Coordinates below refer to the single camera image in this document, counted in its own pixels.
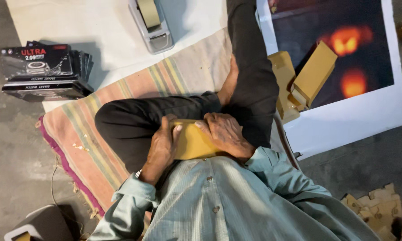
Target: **shirt sleeve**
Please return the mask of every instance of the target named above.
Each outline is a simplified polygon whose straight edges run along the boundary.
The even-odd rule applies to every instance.
[[[132,174],[113,194],[113,205],[98,223],[89,241],[135,241],[144,229],[144,213],[157,207],[155,187]]]
[[[246,168],[274,193],[331,230],[340,240],[379,240],[353,211],[288,164],[286,158],[285,153],[259,147],[246,162]]]

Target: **gray object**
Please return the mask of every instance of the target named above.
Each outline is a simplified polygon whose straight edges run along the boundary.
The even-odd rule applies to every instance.
[[[159,54],[170,50],[174,47],[173,38],[168,29],[167,21],[164,16],[159,0],[155,0],[156,10],[158,11],[160,25],[147,28],[140,9],[138,8],[137,0],[129,0],[128,7],[138,26],[138,29],[143,37],[147,49],[152,54]]]
[[[65,223],[61,210],[56,205],[44,206],[30,214],[16,227],[5,235],[5,241],[12,241],[25,232],[39,241],[69,241],[73,240]]]

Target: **shirt button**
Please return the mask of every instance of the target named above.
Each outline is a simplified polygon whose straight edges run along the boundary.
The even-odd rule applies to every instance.
[[[213,212],[216,214],[217,212],[219,212],[219,209],[220,209],[220,207],[217,206],[217,207],[213,208]]]

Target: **striped rug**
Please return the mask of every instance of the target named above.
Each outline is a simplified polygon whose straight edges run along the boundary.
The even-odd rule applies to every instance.
[[[229,72],[226,28],[153,66],[72,101],[40,117],[45,140],[61,157],[64,170],[100,216],[128,177],[122,161],[98,133],[94,117],[110,101],[217,91]]]

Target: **man's left hand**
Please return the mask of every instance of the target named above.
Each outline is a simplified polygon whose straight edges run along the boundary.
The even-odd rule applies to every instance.
[[[138,177],[140,181],[155,186],[164,170],[173,163],[182,130],[181,125],[170,129],[170,121],[174,119],[177,119],[177,116],[173,114],[162,117],[161,127],[152,137],[147,161]]]

